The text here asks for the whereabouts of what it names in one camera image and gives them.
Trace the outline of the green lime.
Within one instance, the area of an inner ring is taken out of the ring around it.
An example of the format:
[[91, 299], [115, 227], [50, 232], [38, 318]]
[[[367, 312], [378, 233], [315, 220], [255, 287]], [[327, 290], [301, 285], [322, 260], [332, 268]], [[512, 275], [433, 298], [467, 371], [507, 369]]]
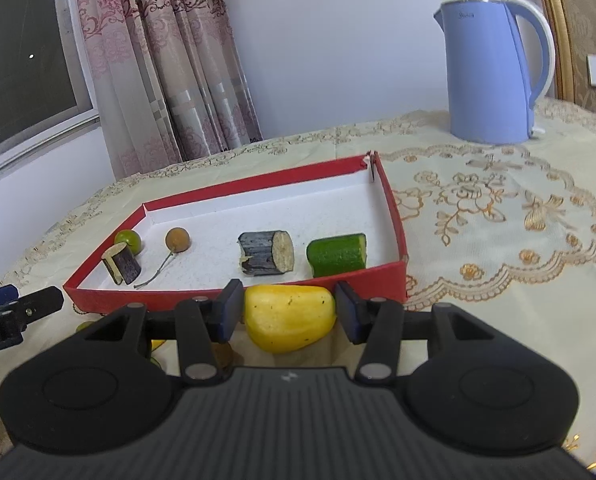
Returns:
[[126, 243], [133, 255], [137, 256], [143, 249], [143, 242], [138, 232], [121, 230], [115, 235], [115, 243]]
[[81, 330], [86, 330], [88, 327], [90, 327], [91, 325], [95, 324], [94, 321], [85, 321], [80, 323], [77, 327], [76, 327], [76, 333], [81, 332]]

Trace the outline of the yellow fruit piece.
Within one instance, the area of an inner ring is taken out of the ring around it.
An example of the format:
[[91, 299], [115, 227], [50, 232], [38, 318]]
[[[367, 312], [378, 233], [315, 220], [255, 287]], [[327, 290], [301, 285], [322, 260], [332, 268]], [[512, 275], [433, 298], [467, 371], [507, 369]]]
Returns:
[[155, 352], [158, 348], [165, 344], [165, 340], [153, 340], [150, 345], [150, 351]]
[[243, 322], [261, 350], [281, 354], [323, 339], [336, 323], [336, 300], [324, 287], [255, 285], [243, 296]]

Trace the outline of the green cucumber piece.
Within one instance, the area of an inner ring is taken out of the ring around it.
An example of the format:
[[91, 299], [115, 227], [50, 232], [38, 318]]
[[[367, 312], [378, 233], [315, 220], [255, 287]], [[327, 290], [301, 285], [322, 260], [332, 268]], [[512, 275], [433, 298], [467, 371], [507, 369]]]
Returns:
[[149, 360], [149, 361], [150, 361], [150, 363], [151, 363], [151, 364], [153, 364], [153, 365], [155, 365], [156, 367], [158, 367], [158, 368], [159, 368], [159, 370], [162, 370], [163, 372], [165, 372], [165, 369], [164, 369], [164, 367], [162, 366], [162, 364], [161, 364], [161, 363], [160, 363], [160, 362], [159, 362], [157, 359], [155, 359], [155, 358], [150, 358], [150, 360]]
[[354, 233], [312, 240], [307, 245], [307, 262], [313, 278], [364, 270], [367, 262], [366, 235]]

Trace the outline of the dark eggplant piece round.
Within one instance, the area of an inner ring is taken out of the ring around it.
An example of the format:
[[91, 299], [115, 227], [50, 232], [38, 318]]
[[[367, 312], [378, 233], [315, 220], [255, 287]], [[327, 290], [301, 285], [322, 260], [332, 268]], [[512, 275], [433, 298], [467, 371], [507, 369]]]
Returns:
[[295, 267], [295, 251], [288, 232], [243, 232], [238, 237], [240, 270], [250, 276], [281, 275]]

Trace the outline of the brown longan with stem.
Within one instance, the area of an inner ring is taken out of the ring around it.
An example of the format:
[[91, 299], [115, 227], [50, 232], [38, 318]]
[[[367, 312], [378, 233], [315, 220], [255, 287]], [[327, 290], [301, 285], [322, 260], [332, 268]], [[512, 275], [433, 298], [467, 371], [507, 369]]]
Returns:
[[167, 234], [165, 234], [164, 244], [169, 251], [167, 257], [163, 259], [159, 268], [153, 272], [153, 275], [148, 280], [141, 282], [140, 284], [135, 284], [133, 286], [134, 289], [142, 289], [149, 285], [152, 281], [155, 281], [164, 268], [168, 266], [173, 259], [175, 259], [179, 254], [187, 252], [187, 250], [191, 248], [191, 237], [183, 228], [172, 228], [167, 232]]

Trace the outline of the dark eggplant piece notched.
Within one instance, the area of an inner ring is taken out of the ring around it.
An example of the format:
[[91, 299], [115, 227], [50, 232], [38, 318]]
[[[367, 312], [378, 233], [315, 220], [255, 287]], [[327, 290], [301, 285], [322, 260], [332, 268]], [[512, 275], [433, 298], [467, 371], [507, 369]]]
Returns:
[[138, 259], [126, 242], [107, 248], [103, 252], [102, 263], [116, 285], [132, 284], [142, 272]]

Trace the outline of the red shallow cardboard box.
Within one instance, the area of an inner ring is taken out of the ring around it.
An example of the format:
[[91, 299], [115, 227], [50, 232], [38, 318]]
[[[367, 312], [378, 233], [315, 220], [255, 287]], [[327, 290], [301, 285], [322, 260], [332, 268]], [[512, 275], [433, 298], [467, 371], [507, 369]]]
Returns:
[[407, 297], [406, 240], [376, 152], [142, 203], [64, 285], [85, 312], [132, 301], [153, 311], [243, 286], [348, 282]]

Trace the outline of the cream embroidered tablecloth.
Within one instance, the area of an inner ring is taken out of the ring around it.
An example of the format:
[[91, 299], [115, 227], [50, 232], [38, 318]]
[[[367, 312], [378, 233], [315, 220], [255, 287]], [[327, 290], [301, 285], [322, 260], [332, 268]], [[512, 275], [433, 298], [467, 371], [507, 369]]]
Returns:
[[596, 114], [544, 100], [544, 136], [489, 148], [452, 138], [444, 112], [264, 141], [103, 188], [5, 275], [61, 285], [139, 204], [369, 151], [383, 159], [409, 248], [409, 309], [454, 302], [565, 368], [581, 396], [564, 446], [596, 472]]

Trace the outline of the pink floral curtain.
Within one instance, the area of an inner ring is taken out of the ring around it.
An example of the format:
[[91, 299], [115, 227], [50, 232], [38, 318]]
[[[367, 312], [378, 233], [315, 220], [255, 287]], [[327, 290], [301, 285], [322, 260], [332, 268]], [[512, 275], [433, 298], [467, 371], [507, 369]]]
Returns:
[[77, 0], [116, 176], [262, 136], [225, 0]]

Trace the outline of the blue electric kettle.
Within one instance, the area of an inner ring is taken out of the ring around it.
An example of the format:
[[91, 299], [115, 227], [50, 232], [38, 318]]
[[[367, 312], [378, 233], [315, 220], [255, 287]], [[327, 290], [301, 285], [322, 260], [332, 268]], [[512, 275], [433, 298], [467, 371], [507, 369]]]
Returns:
[[[540, 75], [530, 77], [518, 21], [540, 40]], [[545, 15], [530, 0], [445, 0], [435, 12], [447, 55], [450, 133], [473, 143], [526, 142], [534, 105], [556, 68], [555, 40]]]

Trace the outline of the window with white frame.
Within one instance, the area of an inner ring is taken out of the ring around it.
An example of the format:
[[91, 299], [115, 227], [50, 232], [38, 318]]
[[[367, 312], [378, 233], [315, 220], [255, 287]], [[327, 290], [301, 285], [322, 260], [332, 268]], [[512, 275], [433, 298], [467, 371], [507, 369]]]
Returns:
[[0, 0], [0, 174], [96, 122], [76, 0]]

